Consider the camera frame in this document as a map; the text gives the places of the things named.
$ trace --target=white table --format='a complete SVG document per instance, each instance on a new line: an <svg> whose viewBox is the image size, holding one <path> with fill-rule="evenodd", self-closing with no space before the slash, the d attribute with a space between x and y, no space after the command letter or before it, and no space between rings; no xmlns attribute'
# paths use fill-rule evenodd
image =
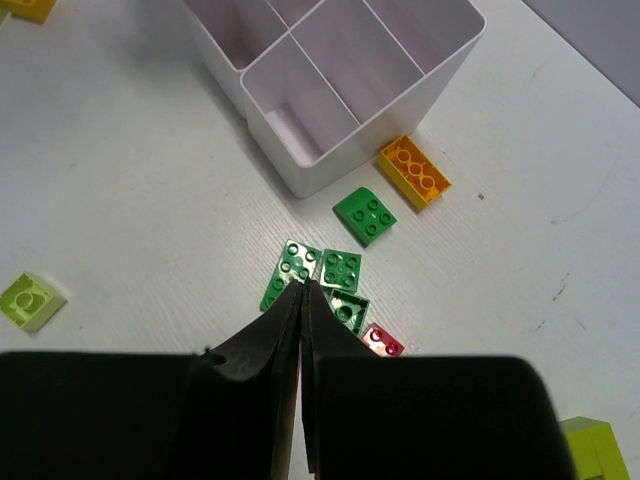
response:
<svg viewBox="0 0 640 480"><path fill-rule="evenodd" d="M413 135L454 183L419 216L372 164L294 199L177 0L9 19L0 284L41 273L69 304L32 336L0 322L0 350L217 345L258 315L288 237L361 251L331 208L367 186L399 220L364 252L369 320L409 353L528 359L559 417L611 422L640 476L640 109L518 0L477 3L486 35Z"/></svg>

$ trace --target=container compartment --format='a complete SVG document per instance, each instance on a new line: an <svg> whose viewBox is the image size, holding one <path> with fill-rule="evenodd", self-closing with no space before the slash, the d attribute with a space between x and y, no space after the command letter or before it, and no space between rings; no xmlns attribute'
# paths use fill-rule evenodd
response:
<svg viewBox="0 0 640 480"><path fill-rule="evenodd" d="M289 36L254 63L242 82L300 166L314 164L359 127Z"/></svg>
<svg viewBox="0 0 640 480"><path fill-rule="evenodd" d="M468 0L366 0L427 74L482 33L485 20Z"/></svg>
<svg viewBox="0 0 640 480"><path fill-rule="evenodd" d="M264 0L185 0L227 59L242 70L287 31Z"/></svg>
<svg viewBox="0 0 640 480"><path fill-rule="evenodd" d="M292 34L361 123L423 77L362 0L326 0Z"/></svg>
<svg viewBox="0 0 640 480"><path fill-rule="evenodd" d="M267 0L287 25L291 26L304 17L320 0Z"/></svg>

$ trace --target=white storage container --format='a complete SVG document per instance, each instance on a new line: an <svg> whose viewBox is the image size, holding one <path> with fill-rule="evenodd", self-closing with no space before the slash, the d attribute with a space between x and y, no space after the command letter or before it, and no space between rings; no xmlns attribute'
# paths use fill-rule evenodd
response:
<svg viewBox="0 0 640 480"><path fill-rule="evenodd" d="M185 0L200 55L293 193L415 130L485 29L468 0Z"/></svg>

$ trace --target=lego brick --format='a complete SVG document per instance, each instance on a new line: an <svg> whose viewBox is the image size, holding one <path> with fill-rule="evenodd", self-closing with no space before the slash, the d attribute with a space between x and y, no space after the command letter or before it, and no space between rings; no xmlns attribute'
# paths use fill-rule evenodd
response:
<svg viewBox="0 0 640 480"><path fill-rule="evenodd" d="M362 255L338 250L325 250L322 255L320 285L345 292L358 291Z"/></svg>
<svg viewBox="0 0 640 480"><path fill-rule="evenodd" d="M378 166L418 212L451 187L447 177L407 136L380 152Z"/></svg>
<svg viewBox="0 0 640 480"><path fill-rule="evenodd" d="M598 454L598 461L606 480L629 480L613 429L608 423L590 428L589 435Z"/></svg>
<svg viewBox="0 0 640 480"><path fill-rule="evenodd" d="M332 290L329 303L338 320L354 334L360 335L369 309L369 300L341 290Z"/></svg>
<svg viewBox="0 0 640 480"><path fill-rule="evenodd" d="M304 283L307 278L313 277L321 256L322 252L316 248L287 240L260 303L260 311L266 312L291 280Z"/></svg>
<svg viewBox="0 0 640 480"><path fill-rule="evenodd" d="M44 23L56 0L0 0L9 9L13 16Z"/></svg>
<svg viewBox="0 0 640 480"><path fill-rule="evenodd" d="M366 188L353 192L333 207L333 211L363 247L396 223L391 212Z"/></svg>
<svg viewBox="0 0 640 480"><path fill-rule="evenodd" d="M362 341L381 357L397 357L404 352L404 346L376 323L367 329Z"/></svg>
<svg viewBox="0 0 640 480"><path fill-rule="evenodd" d="M598 478L593 475L595 471L591 467L593 458L586 458L588 451L595 456L601 472L598 475L602 476L604 480L629 479L629 473L611 425L599 420L575 417L560 422L560 426L569 443L581 480ZM591 445L592 450L587 450L585 445Z"/></svg>
<svg viewBox="0 0 640 480"><path fill-rule="evenodd" d="M565 433L579 480L598 478L603 474L591 436L586 431Z"/></svg>
<svg viewBox="0 0 640 480"><path fill-rule="evenodd" d="M0 310L18 328L39 330L66 299L42 278L24 273L0 295Z"/></svg>

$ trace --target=green lego brick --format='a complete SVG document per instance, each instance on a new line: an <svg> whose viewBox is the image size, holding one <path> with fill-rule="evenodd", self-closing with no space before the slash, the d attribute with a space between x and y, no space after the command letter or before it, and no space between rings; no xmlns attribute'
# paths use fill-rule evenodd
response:
<svg viewBox="0 0 640 480"><path fill-rule="evenodd" d="M602 467L598 461L598 454L586 431L565 433L573 463L580 480L598 478L602 476Z"/></svg>
<svg viewBox="0 0 640 480"><path fill-rule="evenodd" d="M341 290L332 290L329 303L338 320L354 334L360 335L369 310L369 300Z"/></svg>
<svg viewBox="0 0 640 480"><path fill-rule="evenodd" d="M606 480L629 480L629 472L624 464L622 453L608 423L589 429L591 441L598 454L602 473Z"/></svg>
<svg viewBox="0 0 640 480"><path fill-rule="evenodd" d="M312 277L321 256L322 252L317 248L287 240L260 303L260 311L266 312L291 280L304 283L307 278Z"/></svg>
<svg viewBox="0 0 640 480"><path fill-rule="evenodd" d="M396 223L391 212L366 188L353 192L333 207L333 211L363 247Z"/></svg>
<svg viewBox="0 0 640 480"><path fill-rule="evenodd" d="M358 291L362 255L338 250L325 250L322 255L320 285L345 292Z"/></svg>
<svg viewBox="0 0 640 480"><path fill-rule="evenodd" d="M560 422L560 426L569 443L580 480L629 480L611 425L599 420L575 417ZM594 459L599 472L592 466Z"/></svg>
<svg viewBox="0 0 640 480"><path fill-rule="evenodd" d="M0 295L0 310L18 328L39 330L67 301L42 278L24 273Z"/></svg>

